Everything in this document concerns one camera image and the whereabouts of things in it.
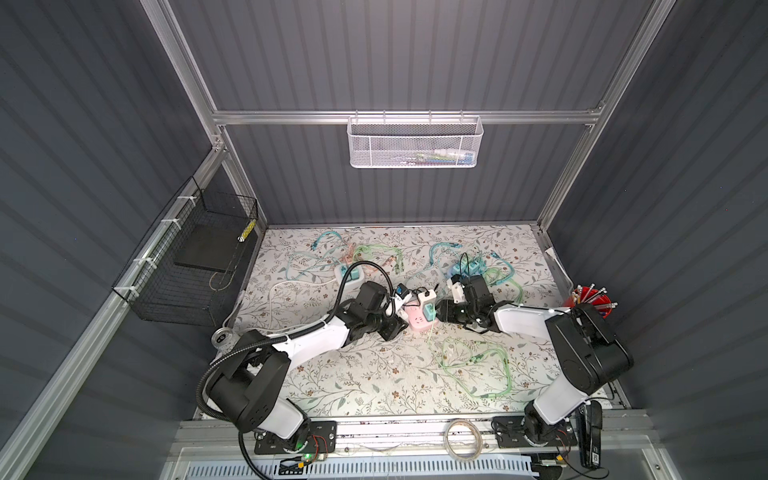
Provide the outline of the pink power strip cube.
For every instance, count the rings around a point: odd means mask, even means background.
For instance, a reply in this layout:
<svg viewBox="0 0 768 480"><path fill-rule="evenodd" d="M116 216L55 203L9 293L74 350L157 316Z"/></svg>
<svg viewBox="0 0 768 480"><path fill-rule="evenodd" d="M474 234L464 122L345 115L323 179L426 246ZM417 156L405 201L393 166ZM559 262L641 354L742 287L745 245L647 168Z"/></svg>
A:
<svg viewBox="0 0 768 480"><path fill-rule="evenodd" d="M423 333L432 328L433 322L427 319L421 305L406 304L400 309L399 313L413 332Z"/></svg>

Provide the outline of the white charger plug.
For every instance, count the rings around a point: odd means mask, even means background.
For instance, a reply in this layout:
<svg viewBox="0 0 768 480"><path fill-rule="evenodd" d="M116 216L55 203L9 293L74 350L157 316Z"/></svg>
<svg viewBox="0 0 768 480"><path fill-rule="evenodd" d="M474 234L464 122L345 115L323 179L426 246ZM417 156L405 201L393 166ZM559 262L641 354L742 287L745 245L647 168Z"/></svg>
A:
<svg viewBox="0 0 768 480"><path fill-rule="evenodd" d="M434 289L426 289L420 287L415 291L418 302L422 305L435 304L437 301L437 293Z"/></svg>

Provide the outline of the teal charger plug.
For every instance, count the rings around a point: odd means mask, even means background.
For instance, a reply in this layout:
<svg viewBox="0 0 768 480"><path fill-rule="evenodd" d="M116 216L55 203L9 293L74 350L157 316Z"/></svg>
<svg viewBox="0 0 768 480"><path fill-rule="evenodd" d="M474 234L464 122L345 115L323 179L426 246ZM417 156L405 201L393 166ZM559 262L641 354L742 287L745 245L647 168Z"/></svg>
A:
<svg viewBox="0 0 768 480"><path fill-rule="evenodd" d="M423 305L423 315L428 322L433 322L437 318L437 312L433 303Z"/></svg>

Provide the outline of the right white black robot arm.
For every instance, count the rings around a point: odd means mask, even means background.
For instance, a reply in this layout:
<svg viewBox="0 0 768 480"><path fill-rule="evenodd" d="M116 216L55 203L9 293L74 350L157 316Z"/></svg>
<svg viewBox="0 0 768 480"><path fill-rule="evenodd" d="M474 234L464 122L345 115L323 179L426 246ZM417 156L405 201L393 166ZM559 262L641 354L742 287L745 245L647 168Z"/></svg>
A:
<svg viewBox="0 0 768 480"><path fill-rule="evenodd" d="M547 445L592 394L634 365L628 348L592 304L544 308L497 301L479 275L454 276L447 285L451 297L438 303L439 320L475 333L518 333L551 343L560 375L526 405L522 420L524 438L533 446Z"/></svg>

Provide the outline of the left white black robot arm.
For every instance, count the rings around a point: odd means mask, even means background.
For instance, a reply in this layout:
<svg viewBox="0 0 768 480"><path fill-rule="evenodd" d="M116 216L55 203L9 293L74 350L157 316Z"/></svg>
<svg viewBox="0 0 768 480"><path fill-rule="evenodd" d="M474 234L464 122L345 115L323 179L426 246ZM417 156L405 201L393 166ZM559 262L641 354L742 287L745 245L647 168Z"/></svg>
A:
<svg viewBox="0 0 768 480"><path fill-rule="evenodd" d="M394 313L389 288L364 282L357 296L334 305L327 316L294 332L266 336L242 334L215 360L196 387L198 408L232 423L241 434L267 432L283 447L298 451L310 436L308 415L281 397L287 375L327 352L340 350L368 334L389 341L406 327Z"/></svg>

